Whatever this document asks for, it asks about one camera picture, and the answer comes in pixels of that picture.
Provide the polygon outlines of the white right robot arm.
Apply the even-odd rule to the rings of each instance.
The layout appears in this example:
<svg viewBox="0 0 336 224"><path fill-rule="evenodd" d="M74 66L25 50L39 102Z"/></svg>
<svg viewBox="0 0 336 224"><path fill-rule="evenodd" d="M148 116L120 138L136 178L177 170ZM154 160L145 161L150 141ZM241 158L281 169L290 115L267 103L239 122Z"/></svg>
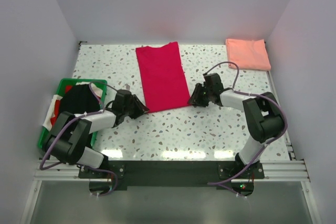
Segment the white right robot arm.
<svg viewBox="0 0 336 224"><path fill-rule="evenodd" d="M287 127L285 115L271 92L251 94L224 88L216 73L203 74L203 77L204 82L196 84L188 104L207 107L212 102L219 107L244 112L249 138L236 155L234 173L239 178L246 178L266 146L283 135Z"/></svg>

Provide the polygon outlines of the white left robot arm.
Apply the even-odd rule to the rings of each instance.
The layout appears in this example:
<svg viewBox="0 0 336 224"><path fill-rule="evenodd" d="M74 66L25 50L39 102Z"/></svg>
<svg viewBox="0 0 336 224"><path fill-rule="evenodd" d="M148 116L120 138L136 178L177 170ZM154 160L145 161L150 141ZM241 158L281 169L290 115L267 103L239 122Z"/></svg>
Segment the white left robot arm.
<svg viewBox="0 0 336 224"><path fill-rule="evenodd" d="M50 169L58 164L90 167L97 178L108 174L106 155L95 151L90 135L100 130L119 126L126 117L137 119L149 112L135 95L128 90L118 90L112 102L96 112L72 114L63 112L43 143L45 155L39 169Z"/></svg>

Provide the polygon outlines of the crimson red t-shirt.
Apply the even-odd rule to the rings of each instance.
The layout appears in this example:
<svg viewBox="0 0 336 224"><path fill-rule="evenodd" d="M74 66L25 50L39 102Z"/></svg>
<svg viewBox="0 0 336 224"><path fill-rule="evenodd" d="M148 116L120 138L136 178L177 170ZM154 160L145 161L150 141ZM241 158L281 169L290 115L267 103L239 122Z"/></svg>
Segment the crimson red t-shirt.
<svg viewBox="0 0 336 224"><path fill-rule="evenodd" d="M162 47L138 47L135 52L149 111L153 113L188 106L190 93L178 42Z"/></svg>

